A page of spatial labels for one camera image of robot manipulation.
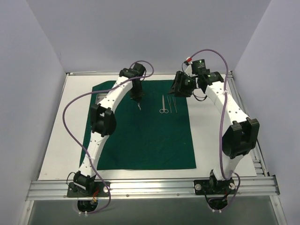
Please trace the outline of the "steel tweezers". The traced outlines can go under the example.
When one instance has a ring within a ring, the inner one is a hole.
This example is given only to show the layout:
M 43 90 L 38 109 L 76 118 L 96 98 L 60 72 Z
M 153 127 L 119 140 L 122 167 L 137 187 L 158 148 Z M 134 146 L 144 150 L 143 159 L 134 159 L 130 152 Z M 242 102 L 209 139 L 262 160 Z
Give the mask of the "steel tweezers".
M 168 104 L 169 104 L 170 113 L 172 113 L 172 104 L 171 104 L 171 97 L 170 96 L 167 96 L 167 101 L 168 101 Z
M 173 97 L 173 104 L 174 104 L 174 109 L 175 109 L 175 112 L 177 113 L 177 105 L 176 105 L 176 98 Z

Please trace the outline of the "steel surgical scissors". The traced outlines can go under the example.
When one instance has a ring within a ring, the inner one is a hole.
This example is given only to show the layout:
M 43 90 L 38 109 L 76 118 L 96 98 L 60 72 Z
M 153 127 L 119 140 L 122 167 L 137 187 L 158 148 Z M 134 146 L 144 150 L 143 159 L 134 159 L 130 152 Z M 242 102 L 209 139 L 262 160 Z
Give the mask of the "steel surgical scissors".
M 169 110 L 165 107 L 165 97 L 162 95 L 162 108 L 159 110 L 161 114 L 169 113 Z

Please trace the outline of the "metal instrument tray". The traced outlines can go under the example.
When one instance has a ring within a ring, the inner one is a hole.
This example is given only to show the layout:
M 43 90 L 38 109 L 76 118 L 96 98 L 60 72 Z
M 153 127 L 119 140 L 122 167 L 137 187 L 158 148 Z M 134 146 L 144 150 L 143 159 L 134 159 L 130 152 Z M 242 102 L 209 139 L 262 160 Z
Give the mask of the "metal instrument tray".
M 96 104 L 102 101 L 106 97 L 106 93 L 98 93 L 96 96 Z

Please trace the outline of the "dark green surgical cloth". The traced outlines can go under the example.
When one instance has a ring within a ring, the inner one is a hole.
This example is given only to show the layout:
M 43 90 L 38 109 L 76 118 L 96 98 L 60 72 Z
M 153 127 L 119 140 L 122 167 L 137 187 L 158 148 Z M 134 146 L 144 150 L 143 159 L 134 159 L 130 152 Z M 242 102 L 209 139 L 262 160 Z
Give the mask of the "dark green surgical cloth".
M 142 83 L 141 111 L 130 95 L 119 103 L 114 133 L 108 137 L 100 155 L 98 170 L 178 170 L 196 167 L 185 98 L 176 98 L 177 113 L 167 93 L 171 80 Z M 162 95 L 169 113 L 161 114 Z

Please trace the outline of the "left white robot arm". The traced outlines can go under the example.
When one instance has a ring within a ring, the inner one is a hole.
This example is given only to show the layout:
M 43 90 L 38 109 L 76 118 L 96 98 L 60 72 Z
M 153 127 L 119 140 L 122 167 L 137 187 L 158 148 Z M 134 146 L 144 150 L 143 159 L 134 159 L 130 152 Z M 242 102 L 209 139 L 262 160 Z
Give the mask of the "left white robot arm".
M 140 61 L 135 62 L 132 68 L 120 71 L 118 79 L 112 89 L 97 104 L 90 107 L 90 143 L 85 157 L 74 175 L 74 185 L 83 196 L 90 196 L 96 191 L 96 169 L 101 152 L 108 137 L 116 129 L 115 111 L 124 96 L 129 93 L 130 98 L 138 105 L 143 96 L 141 77 L 146 74 L 146 68 Z

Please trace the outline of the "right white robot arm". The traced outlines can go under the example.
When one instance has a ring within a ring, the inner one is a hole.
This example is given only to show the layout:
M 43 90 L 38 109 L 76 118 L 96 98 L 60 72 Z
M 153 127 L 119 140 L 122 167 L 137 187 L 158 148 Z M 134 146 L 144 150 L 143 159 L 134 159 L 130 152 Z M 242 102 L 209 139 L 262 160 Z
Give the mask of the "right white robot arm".
M 239 162 L 255 147 L 260 124 L 251 119 L 235 102 L 226 88 L 227 78 L 206 68 L 205 60 L 193 61 L 188 57 L 184 71 L 177 71 L 169 90 L 170 95 L 188 98 L 200 89 L 221 114 L 219 129 L 219 160 L 208 182 L 211 192 L 217 194 L 225 188 Z

